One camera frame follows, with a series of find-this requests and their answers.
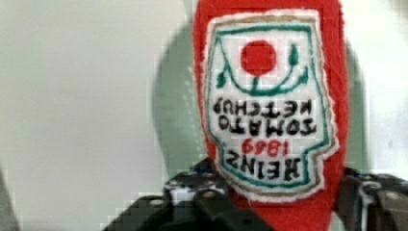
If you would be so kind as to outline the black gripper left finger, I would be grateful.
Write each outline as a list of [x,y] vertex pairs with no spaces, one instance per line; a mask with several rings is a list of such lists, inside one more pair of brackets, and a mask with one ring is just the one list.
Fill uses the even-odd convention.
[[169,179],[161,195],[139,198],[103,231],[274,231],[240,209],[210,159]]

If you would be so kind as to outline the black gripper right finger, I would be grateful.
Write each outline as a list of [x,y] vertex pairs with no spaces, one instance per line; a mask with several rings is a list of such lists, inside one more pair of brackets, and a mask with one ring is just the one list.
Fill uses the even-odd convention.
[[408,231],[408,183],[346,167],[334,211],[345,231]]

